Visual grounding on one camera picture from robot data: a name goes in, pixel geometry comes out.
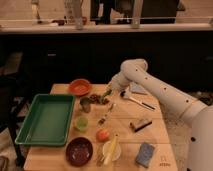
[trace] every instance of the dark background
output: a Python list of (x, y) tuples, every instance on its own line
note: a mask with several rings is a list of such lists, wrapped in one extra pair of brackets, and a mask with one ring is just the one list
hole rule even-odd
[(23, 52), (21, 71), (36, 93), (83, 77), (108, 83), (125, 59), (145, 58), (148, 72), (183, 90), (213, 90), (213, 32), (0, 35), (5, 51)]

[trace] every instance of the wooden table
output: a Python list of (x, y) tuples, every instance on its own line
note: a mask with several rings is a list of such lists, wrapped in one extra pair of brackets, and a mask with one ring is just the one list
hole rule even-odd
[[(92, 93), (102, 94), (105, 91), (106, 85), (93, 85)], [(68, 84), (54, 84), (51, 90), (52, 94), (66, 94)], [(73, 110), (73, 117), (70, 124), (69, 136), (67, 144), (64, 147), (31, 147), (26, 158), (24, 165), (25, 170), (118, 170), (118, 171), (175, 171), (178, 170), (165, 127), (162, 113), (159, 103), (150, 94), (138, 95), (134, 94), (138, 99), (154, 106), (155, 111), (147, 110), (131, 101), (123, 100), (119, 96), (107, 97), (109, 100), (113, 100), (117, 105), (112, 112), (108, 115), (104, 127), (109, 129), (111, 135), (118, 134), (118, 141), (120, 143), (122, 153), (120, 158), (112, 162), (109, 166), (97, 166), (98, 150), (103, 145), (97, 142), (95, 133), (100, 127), (98, 126), (98, 120), (106, 113), (109, 106), (107, 105), (95, 105), (92, 104), (91, 112), (89, 114), (83, 113), (89, 119), (89, 127), (87, 132), (82, 133), (74, 129), (73, 121), (75, 118), (82, 114), (79, 109), (79, 98), (76, 98), (76, 102)], [(129, 128), (131, 121), (141, 118), (145, 115), (152, 117), (152, 124), (148, 127), (140, 130), (137, 133), (133, 133)], [(93, 156), (91, 160), (83, 167), (73, 167), (66, 161), (65, 151), (68, 143), (79, 136), (88, 138), (93, 145)], [(148, 169), (136, 164), (135, 158), (139, 151), (142, 142), (148, 142), (155, 147), (154, 155), (150, 161)]]

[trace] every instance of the green plastic tray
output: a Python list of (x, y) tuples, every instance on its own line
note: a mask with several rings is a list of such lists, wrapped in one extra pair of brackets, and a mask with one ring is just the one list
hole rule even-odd
[(15, 143), (31, 146), (65, 145), (74, 101), (73, 95), (36, 95)]

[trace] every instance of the sponge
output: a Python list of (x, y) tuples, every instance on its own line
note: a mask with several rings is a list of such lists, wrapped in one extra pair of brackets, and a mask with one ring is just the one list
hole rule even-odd
[(149, 167), (149, 162), (153, 156), (155, 147), (144, 142), (141, 144), (139, 153), (136, 157), (136, 162), (144, 166), (145, 168)]

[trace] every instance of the cup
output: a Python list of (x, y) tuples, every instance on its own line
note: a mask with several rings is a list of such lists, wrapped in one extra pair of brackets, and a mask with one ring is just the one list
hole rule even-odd
[(78, 116), (75, 121), (75, 127), (81, 132), (85, 132), (88, 126), (88, 119), (85, 116)]
[(80, 105), (84, 112), (89, 113), (91, 111), (91, 101), (88, 97), (81, 98)]

